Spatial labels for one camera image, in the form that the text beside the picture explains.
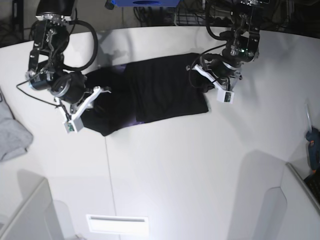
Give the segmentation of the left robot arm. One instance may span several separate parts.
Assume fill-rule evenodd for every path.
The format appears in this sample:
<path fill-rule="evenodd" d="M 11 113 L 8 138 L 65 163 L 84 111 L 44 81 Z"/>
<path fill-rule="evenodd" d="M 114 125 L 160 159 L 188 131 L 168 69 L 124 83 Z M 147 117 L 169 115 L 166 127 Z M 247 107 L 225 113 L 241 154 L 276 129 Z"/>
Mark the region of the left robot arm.
<path fill-rule="evenodd" d="M 229 30 L 218 35 L 211 29 L 211 8 L 214 0 L 205 4 L 205 27 L 208 34 L 217 41 L 225 41 L 221 53 L 210 53 L 216 47 L 201 53 L 190 64 L 188 80 L 193 88 L 203 92 L 214 89 L 218 84 L 224 90 L 231 90 L 231 79 L 240 79 L 241 67 L 253 61 L 259 54 L 260 30 L 264 7 L 269 1 L 237 0 L 230 6 Z"/>

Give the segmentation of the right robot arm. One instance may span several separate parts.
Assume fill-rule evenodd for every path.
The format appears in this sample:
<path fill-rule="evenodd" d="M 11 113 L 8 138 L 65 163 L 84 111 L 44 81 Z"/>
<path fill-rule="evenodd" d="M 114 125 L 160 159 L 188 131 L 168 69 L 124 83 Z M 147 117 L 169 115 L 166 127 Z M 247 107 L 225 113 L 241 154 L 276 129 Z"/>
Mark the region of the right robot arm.
<path fill-rule="evenodd" d="M 33 48 L 29 54 L 26 83 L 36 91 L 48 90 L 58 99 L 57 107 L 65 112 L 63 102 L 70 104 L 70 110 L 83 110 L 93 102 L 94 89 L 86 86 L 86 76 L 82 73 L 96 59 L 98 36 L 95 29 L 78 19 L 75 0 L 41 0 L 36 10 Z M 71 32 L 68 26 L 80 25 L 87 28 L 93 38 L 93 52 L 89 61 L 80 67 L 64 63 Z"/>

